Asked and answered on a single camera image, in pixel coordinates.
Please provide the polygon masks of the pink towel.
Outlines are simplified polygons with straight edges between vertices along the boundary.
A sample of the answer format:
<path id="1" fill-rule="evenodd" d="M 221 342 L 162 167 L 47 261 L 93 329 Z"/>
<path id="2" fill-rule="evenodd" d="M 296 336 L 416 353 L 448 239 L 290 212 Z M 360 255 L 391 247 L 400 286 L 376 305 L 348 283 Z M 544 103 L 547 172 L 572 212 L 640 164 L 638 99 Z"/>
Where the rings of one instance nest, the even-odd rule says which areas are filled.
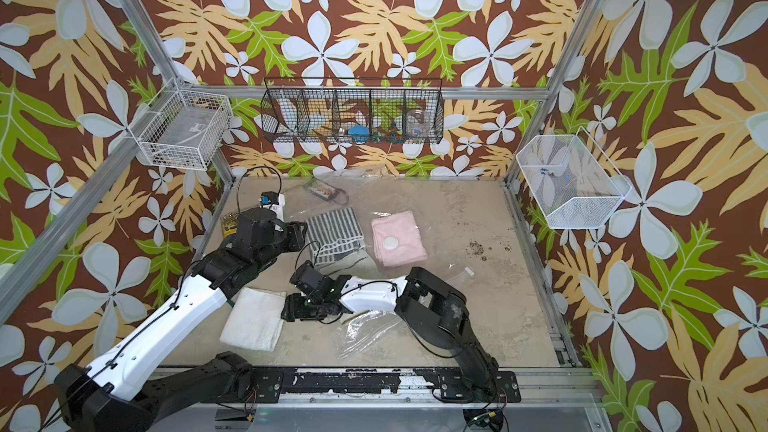
<path id="1" fill-rule="evenodd" d="M 373 219 L 371 227 L 374 254 L 383 266 L 398 267 L 424 261 L 428 258 L 412 211 Z M 399 246 L 396 250 L 388 251 L 383 248 L 382 242 L 388 236 L 399 239 Z"/>

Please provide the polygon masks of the white vacuum bag valve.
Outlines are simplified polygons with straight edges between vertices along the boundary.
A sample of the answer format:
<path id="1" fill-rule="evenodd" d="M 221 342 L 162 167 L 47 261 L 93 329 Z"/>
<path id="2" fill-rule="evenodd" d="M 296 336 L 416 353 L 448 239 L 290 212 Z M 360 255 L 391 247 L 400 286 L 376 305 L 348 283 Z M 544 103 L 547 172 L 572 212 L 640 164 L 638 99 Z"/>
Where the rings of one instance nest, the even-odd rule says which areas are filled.
<path id="1" fill-rule="evenodd" d="M 388 236 L 383 240 L 382 246 L 388 251 L 396 250 L 399 246 L 399 239 L 394 236 Z"/>

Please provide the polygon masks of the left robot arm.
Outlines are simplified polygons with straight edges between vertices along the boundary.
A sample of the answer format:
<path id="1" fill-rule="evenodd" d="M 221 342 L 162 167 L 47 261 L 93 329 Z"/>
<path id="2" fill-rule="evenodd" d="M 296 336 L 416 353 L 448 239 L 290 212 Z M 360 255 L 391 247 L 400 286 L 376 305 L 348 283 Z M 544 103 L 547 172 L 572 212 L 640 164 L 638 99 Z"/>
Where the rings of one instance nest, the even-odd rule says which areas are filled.
<path id="1" fill-rule="evenodd" d="M 281 254 L 300 252 L 307 229 L 268 208 L 239 213 L 235 233 L 192 264 L 165 304 L 88 366 L 69 365 L 55 378 L 60 419 L 74 431 L 146 431 L 199 402 L 247 398 L 253 367 L 233 352 L 166 378 L 151 376 L 204 319 Z"/>

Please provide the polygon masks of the pale green towel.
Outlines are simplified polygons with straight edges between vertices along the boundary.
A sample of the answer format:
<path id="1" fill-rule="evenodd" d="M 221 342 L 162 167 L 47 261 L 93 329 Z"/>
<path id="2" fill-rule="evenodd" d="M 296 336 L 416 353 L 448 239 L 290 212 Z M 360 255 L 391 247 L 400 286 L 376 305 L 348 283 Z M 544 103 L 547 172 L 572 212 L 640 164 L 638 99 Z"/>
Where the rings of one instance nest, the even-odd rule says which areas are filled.
<path id="1" fill-rule="evenodd" d="M 345 274 L 364 279 L 378 279 L 382 277 L 376 262 L 364 249 L 352 252 L 341 260 L 322 267 L 320 273 L 331 277 Z"/>

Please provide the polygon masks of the white mesh basket right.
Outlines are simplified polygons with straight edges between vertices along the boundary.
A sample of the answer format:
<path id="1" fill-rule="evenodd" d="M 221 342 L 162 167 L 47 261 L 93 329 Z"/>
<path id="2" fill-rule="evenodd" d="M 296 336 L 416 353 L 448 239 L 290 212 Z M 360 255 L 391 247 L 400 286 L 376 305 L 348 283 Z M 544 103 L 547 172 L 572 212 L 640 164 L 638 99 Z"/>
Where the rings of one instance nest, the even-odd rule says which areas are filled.
<path id="1" fill-rule="evenodd" d="M 606 225 L 632 189 L 631 180 L 583 128 L 575 134 L 536 135 L 520 149 L 516 160 L 553 230 Z"/>

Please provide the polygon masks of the yellow screwdriver bit case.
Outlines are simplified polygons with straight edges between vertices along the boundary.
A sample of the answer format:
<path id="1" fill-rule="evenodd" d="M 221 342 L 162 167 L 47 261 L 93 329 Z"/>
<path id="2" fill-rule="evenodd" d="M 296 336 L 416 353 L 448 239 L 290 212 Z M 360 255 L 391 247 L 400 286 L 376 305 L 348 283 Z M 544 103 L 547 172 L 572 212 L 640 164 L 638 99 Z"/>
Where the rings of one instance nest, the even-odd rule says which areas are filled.
<path id="1" fill-rule="evenodd" d="M 221 216 L 220 224 L 222 228 L 222 236 L 224 238 L 234 235 L 237 231 L 239 213 L 237 211 L 228 212 Z"/>

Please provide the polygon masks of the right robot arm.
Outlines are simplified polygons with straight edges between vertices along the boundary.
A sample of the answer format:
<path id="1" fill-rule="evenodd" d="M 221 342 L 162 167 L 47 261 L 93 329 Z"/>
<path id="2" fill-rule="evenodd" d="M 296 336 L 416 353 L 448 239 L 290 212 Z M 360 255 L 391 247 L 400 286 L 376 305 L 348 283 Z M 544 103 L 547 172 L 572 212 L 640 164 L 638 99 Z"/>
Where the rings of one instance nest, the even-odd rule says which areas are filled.
<path id="1" fill-rule="evenodd" d="M 298 291 L 285 299 L 284 321 L 329 325 L 345 314 L 393 312 L 430 354 L 456 361 L 466 391 L 463 400 L 492 402 L 500 396 L 498 362 L 472 328 L 466 296 L 428 270 L 414 267 L 391 279 L 332 277 L 305 262 L 290 283 Z"/>

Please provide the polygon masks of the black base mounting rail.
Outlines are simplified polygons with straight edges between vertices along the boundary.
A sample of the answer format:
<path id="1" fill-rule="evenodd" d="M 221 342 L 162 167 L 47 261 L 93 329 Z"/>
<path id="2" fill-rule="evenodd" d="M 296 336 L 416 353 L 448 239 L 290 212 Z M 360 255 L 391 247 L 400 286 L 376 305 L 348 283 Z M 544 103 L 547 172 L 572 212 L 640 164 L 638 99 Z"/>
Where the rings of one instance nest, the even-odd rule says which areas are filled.
<path id="1" fill-rule="evenodd" d="M 492 399 L 472 391 L 457 367 L 416 368 L 295 368 L 257 367 L 251 382 L 239 391 L 218 393 L 209 401 L 277 404 L 290 394 L 345 396 L 403 395 L 424 391 L 429 398 L 445 403 L 488 403 Z"/>

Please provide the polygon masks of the clear plastic vacuum bag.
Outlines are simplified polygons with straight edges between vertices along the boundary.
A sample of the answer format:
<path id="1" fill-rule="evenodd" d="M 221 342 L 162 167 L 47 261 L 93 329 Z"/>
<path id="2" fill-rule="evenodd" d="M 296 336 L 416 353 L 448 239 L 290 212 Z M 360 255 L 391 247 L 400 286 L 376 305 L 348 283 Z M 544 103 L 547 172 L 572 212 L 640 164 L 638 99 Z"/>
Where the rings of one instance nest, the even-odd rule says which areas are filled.
<path id="1" fill-rule="evenodd" d="M 462 288 L 474 272 L 447 241 L 449 183 L 327 173 L 288 193 L 323 274 L 383 285 L 420 266 Z"/>

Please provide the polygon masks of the green white striped towel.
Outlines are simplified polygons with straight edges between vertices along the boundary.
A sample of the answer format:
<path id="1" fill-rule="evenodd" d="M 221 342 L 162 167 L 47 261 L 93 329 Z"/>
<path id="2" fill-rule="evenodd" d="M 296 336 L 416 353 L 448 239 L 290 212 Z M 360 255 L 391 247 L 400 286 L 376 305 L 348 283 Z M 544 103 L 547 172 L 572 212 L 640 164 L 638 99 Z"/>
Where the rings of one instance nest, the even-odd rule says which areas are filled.
<path id="1" fill-rule="evenodd" d="M 307 220 L 307 225 L 307 238 L 317 266 L 340 261 L 365 246 L 362 228 L 352 208 L 315 215 Z"/>

